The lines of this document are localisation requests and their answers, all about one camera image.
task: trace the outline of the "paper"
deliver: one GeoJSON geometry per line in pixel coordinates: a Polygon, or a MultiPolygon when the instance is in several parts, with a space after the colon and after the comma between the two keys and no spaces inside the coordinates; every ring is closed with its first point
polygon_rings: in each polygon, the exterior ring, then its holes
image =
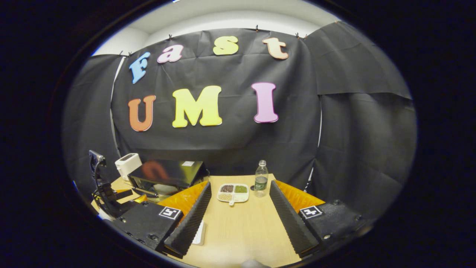
{"type": "Polygon", "coordinates": [[[192,166],[193,163],[195,163],[195,162],[193,162],[193,161],[185,161],[185,162],[183,162],[182,165],[183,165],[183,166],[192,166]]]}

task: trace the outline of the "plastic bottle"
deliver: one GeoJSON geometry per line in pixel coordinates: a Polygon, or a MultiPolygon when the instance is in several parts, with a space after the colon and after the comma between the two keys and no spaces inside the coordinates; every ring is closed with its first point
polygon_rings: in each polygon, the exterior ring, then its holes
{"type": "Polygon", "coordinates": [[[268,169],[266,168],[266,161],[260,160],[258,169],[255,173],[255,196],[263,197],[266,195],[265,189],[268,184],[268,169]]]}

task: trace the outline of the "wooden table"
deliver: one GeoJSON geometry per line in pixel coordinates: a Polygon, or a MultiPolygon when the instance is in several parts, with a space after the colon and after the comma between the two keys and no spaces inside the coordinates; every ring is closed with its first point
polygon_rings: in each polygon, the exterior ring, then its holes
{"type": "MultiPolygon", "coordinates": [[[[225,183],[252,186],[255,176],[210,176],[212,198],[203,216],[204,244],[190,245],[183,259],[169,257],[201,268],[240,268],[241,263],[250,259],[273,268],[300,261],[269,197],[269,186],[274,179],[270,174],[264,197],[256,197],[250,191],[248,201],[230,207],[228,202],[217,199],[219,187],[225,183]]],[[[111,185],[115,190],[130,188],[122,178],[111,185]]],[[[134,194],[118,202],[138,196],[134,194]]]]}

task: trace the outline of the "orange letter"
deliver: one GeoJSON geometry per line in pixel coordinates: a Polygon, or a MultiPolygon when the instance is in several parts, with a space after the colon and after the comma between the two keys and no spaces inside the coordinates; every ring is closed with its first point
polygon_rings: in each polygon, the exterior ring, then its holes
{"type": "Polygon", "coordinates": [[[280,42],[276,37],[264,39],[263,43],[268,44],[268,52],[277,59],[287,59],[288,54],[281,51],[281,47],[285,47],[286,43],[280,42]]]}
{"type": "Polygon", "coordinates": [[[140,99],[134,99],[129,102],[129,123],[135,131],[146,131],[152,126],[152,103],[155,100],[155,95],[150,95],[144,98],[146,104],[146,119],[144,122],[139,122],[139,103],[140,99]]]}

